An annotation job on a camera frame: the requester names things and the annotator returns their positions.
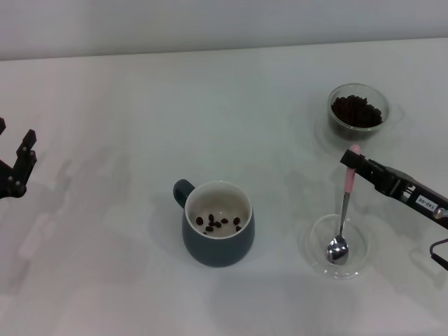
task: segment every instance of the pink spoon handle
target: pink spoon handle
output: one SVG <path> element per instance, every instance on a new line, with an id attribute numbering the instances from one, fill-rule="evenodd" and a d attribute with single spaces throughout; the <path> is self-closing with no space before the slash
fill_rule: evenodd
<path id="1" fill-rule="evenodd" d="M 358 145 L 352 145 L 350 147 L 350 151 L 361 154 L 361 148 Z M 344 191 L 346 193 L 351 193 L 351 190 L 353 189 L 353 182 L 355 179 L 355 169 L 347 168 L 347 172 L 345 175 L 345 188 Z"/>

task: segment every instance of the white wall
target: white wall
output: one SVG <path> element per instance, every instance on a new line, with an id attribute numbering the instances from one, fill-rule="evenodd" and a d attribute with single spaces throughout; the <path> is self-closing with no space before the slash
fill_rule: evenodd
<path id="1" fill-rule="evenodd" d="M 448 0 L 0 0 L 0 60 L 448 36 Z"/>

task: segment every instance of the clear glass saucer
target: clear glass saucer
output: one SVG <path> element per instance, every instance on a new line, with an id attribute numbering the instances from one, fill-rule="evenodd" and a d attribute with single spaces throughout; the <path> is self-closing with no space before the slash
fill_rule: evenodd
<path id="1" fill-rule="evenodd" d="M 331 214 L 310 225 L 302 239 L 304 254 L 316 272 L 336 279 L 351 279 L 364 273 L 372 264 L 375 244 L 372 231 L 361 222 L 346 219 L 343 236 L 349 245 L 349 257 L 343 266 L 327 261 L 328 244 L 337 234 L 340 215 Z"/>

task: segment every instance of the robotic arm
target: robotic arm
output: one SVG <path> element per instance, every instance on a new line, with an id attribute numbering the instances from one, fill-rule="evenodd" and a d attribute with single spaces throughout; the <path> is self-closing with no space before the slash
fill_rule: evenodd
<path id="1" fill-rule="evenodd" d="M 395 198 L 425 217 L 448 229 L 448 199 L 415 181 L 411 176 L 394 168 L 385 167 L 374 160 L 366 159 L 347 150 L 340 161 L 355 169 L 358 175 L 371 182 L 381 194 Z M 430 255 L 439 265 L 448 270 L 448 261 L 433 252 L 435 246 L 448 242 L 448 239 L 431 245 Z"/>
<path id="2" fill-rule="evenodd" d="M 0 118 L 0 134 L 6 129 L 5 120 Z M 37 162 L 36 152 L 32 150 L 36 143 L 36 133 L 30 129 L 17 149 L 14 167 L 0 160 L 0 199 L 20 198 L 27 191 L 27 182 Z"/>

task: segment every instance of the coffee beans in bowl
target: coffee beans in bowl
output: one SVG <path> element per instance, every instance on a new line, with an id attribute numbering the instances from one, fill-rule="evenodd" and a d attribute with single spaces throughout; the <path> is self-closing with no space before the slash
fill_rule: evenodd
<path id="1" fill-rule="evenodd" d="M 375 89 L 363 84 L 346 84 L 328 98 L 330 128 L 344 139 L 367 139 L 388 120 L 389 105 Z"/>

